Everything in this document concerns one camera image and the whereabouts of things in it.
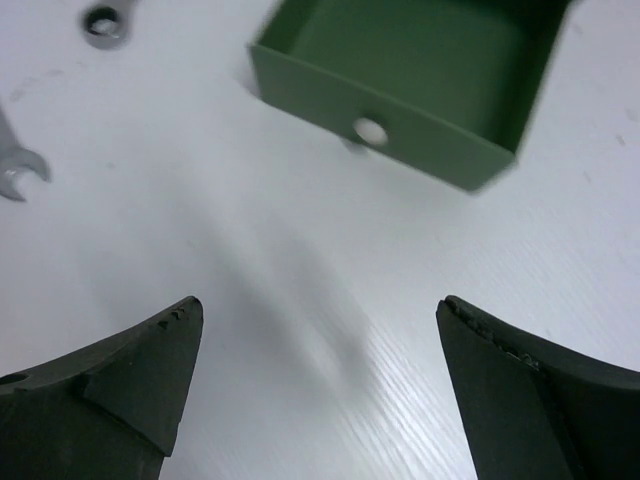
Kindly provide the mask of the green bottom drawer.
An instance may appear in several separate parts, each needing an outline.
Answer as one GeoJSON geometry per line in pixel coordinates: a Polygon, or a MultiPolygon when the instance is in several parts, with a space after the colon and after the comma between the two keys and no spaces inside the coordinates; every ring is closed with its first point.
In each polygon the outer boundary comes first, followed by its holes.
{"type": "Polygon", "coordinates": [[[261,99],[462,190],[512,167],[565,1],[282,1],[261,99]]]}

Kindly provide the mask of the silver ring wrench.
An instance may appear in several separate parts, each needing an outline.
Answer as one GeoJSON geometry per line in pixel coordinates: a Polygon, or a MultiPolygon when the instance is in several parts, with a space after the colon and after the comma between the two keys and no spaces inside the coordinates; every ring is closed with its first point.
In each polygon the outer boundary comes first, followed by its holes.
{"type": "Polygon", "coordinates": [[[115,50],[128,40],[135,0],[96,1],[79,15],[84,40],[99,50],[115,50]]]}

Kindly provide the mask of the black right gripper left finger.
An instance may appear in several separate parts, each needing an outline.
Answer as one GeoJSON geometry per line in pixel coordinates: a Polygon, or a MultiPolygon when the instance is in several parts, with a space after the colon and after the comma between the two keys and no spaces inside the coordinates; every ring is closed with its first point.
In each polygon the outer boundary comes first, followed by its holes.
{"type": "Polygon", "coordinates": [[[115,335],[1,378],[4,479],[156,479],[204,326],[188,296],[115,335]]]}

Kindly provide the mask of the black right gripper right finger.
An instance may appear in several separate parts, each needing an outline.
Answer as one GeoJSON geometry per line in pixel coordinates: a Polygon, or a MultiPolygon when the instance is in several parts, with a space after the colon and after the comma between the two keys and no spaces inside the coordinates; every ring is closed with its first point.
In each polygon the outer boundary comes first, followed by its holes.
{"type": "Polygon", "coordinates": [[[638,372],[455,296],[436,319],[478,478],[638,478],[638,372]]]}

